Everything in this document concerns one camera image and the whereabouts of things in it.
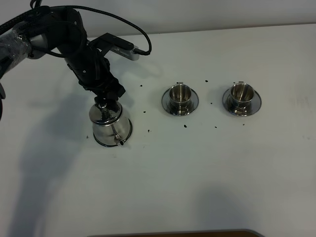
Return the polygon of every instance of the stainless steel cup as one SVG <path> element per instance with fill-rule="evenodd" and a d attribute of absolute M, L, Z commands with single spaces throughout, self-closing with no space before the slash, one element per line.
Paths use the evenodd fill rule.
<path fill-rule="evenodd" d="M 187 107 L 191 102 L 192 91 L 181 82 L 169 90 L 170 103 L 176 108 Z"/>
<path fill-rule="evenodd" d="M 255 90 L 248 84 L 239 81 L 231 88 L 230 101 L 233 106 L 246 108 L 253 99 Z"/>

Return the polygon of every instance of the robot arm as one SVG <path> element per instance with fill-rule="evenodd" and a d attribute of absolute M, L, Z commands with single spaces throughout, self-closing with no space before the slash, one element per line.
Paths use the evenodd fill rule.
<path fill-rule="evenodd" d="M 97 95 L 98 100 L 118 100 L 125 93 L 110 72 L 110 63 L 104 58 L 108 51 L 113 51 L 130 60 L 137 60 L 139 55 L 149 55 L 151 43 L 140 28 L 134 24 L 107 12 L 82 6 L 40 6 L 38 0 L 32 0 L 35 8 L 19 15 L 0 26 L 0 78 L 24 60 L 39 59 L 45 54 L 64 58 L 74 72 L 79 84 Z M 149 50 L 142 51 L 132 43 L 106 33 L 93 41 L 87 40 L 82 19 L 75 9 L 92 10 L 121 20 L 138 29 L 148 40 Z M 51 52 L 57 48 L 61 54 Z M 5 93 L 0 85 L 1 99 Z"/>

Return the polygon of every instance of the black wire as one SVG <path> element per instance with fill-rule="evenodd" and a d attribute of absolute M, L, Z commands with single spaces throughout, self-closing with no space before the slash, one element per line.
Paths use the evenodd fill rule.
<path fill-rule="evenodd" d="M 63 6 L 53 6 L 51 7 L 51 9 L 54 9 L 55 7 L 63 7 Z M 112 13 L 109 13 L 109 12 L 106 12 L 106 11 L 101 11 L 101 10 L 98 10 L 98 9 L 94 9 L 94 8 L 91 8 L 91 7 L 86 7 L 86 6 L 76 6 L 76 5 L 66 5 L 65 7 L 71 7 L 73 9 L 82 9 L 82 10 L 87 10 L 87 11 L 93 11 L 93 12 L 96 12 L 96 13 L 100 13 L 100 14 L 103 14 L 103 15 L 107 15 L 107 16 L 110 16 L 110 17 L 113 17 L 115 19 L 118 19 L 128 25 L 130 25 L 131 27 L 137 29 L 140 33 L 143 34 L 143 36 L 146 38 L 147 42 L 148 42 L 148 46 L 149 46 L 149 49 L 148 51 L 143 51 L 141 49 L 134 49 L 134 52 L 137 53 L 137 54 L 140 54 L 140 55 L 149 55 L 151 52 L 152 52 L 152 43 L 148 37 L 148 35 L 141 29 L 139 28 L 138 26 L 134 25 L 133 23 L 119 17 L 119 16 L 116 16 Z"/>
<path fill-rule="evenodd" d="M 30 2 L 30 7 L 33 9 L 34 8 L 34 3 L 35 3 L 35 7 L 39 7 L 41 4 L 41 0 L 31 0 Z"/>
<path fill-rule="evenodd" d="M 3 109 L 2 109 L 2 100 L 0 98 L 0 119 L 2 117 L 2 111 L 3 111 Z"/>
<path fill-rule="evenodd" d="M 3 23 L 0 26 L 0 36 L 2 34 L 4 34 L 5 32 L 7 32 L 8 30 L 12 29 L 12 27 L 14 27 L 17 23 L 27 19 L 30 15 L 33 16 L 32 18 L 37 20 L 40 17 L 42 17 L 43 14 L 47 14 L 49 12 L 50 12 L 49 6 L 40 6 L 40 7 L 37 7 L 35 9 L 31 9 L 27 12 L 24 12 L 16 17 L 14 17 L 13 19 Z"/>
<path fill-rule="evenodd" d="M 84 45 L 85 45 L 85 35 L 83 34 L 83 32 L 81 31 L 81 29 L 80 29 L 77 25 L 75 25 L 74 23 L 69 22 L 69 21 L 56 21 L 56 22 L 50 23 L 50 24 L 48 24 L 48 25 L 46 25 L 46 26 L 44 26 L 44 27 L 41 27 L 41 28 L 39 29 L 39 31 L 44 30 L 44 29 L 46 29 L 46 28 L 48 28 L 48 27 L 50 27 L 50 26 L 52 26 L 52 25 L 58 25 L 58 24 L 59 24 L 59 25 L 70 25 L 70 26 L 72 26 L 72 27 L 75 27 L 75 28 L 80 32 L 80 34 L 81 34 L 80 45 L 79 45 L 78 49 L 76 49 L 75 52 L 70 53 L 70 54 L 68 54 L 68 53 L 67 53 L 67 54 L 60 54 L 60 53 L 52 52 L 52 51 L 50 51 L 50 50 L 48 50 L 48 49 L 46 49 L 46 48 L 41 48 L 41 47 L 36 47 L 36 46 L 32 46 L 32 48 L 35 49 L 35 50 L 38 50 L 38 51 L 47 53 L 47 54 L 49 54 L 49 55 L 58 57 L 58 58 L 69 58 L 69 57 L 74 57 L 74 56 L 76 56 L 78 53 L 80 53 L 80 52 L 83 50 Z"/>

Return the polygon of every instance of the metal saucer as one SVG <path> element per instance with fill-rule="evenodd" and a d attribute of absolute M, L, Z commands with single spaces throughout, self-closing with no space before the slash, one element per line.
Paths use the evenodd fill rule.
<path fill-rule="evenodd" d="M 223 106 L 225 110 L 227 110 L 232 115 L 243 116 L 243 117 L 250 116 L 258 112 L 259 109 L 261 108 L 262 101 L 257 91 L 255 91 L 251 102 L 245 108 L 239 108 L 232 105 L 231 100 L 229 99 L 230 96 L 231 96 L 231 89 L 229 88 L 228 90 L 225 91 L 223 95 Z"/>
<path fill-rule="evenodd" d="M 197 109 L 197 107 L 198 107 L 198 95 L 194 90 L 191 89 L 192 94 L 191 94 L 189 105 L 185 106 L 185 107 L 181 107 L 181 108 L 177 108 L 170 103 L 169 91 L 170 91 L 170 89 L 168 89 L 163 94 L 162 100 L 161 100 L 162 107 L 169 114 L 175 115 L 175 116 L 184 116 L 184 115 L 191 114 L 194 110 Z"/>

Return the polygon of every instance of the white table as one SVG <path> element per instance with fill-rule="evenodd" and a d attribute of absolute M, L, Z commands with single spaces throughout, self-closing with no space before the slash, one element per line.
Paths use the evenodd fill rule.
<path fill-rule="evenodd" d="M 124 38 L 147 47 L 143 36 Z M 107 55 L 134 127 L 124 147 L 94 141 L 94 95 L 62 59 L 24 60 L 3 77 L 0 236 L 316 236 L 316 25 L 150 38 L 153 52 L 139 61 Z M 239 80 L 263 99 L 248 118 L 222 107 Z M 200 99 L 181 118 L 160 102 L 177 81 Z"/>

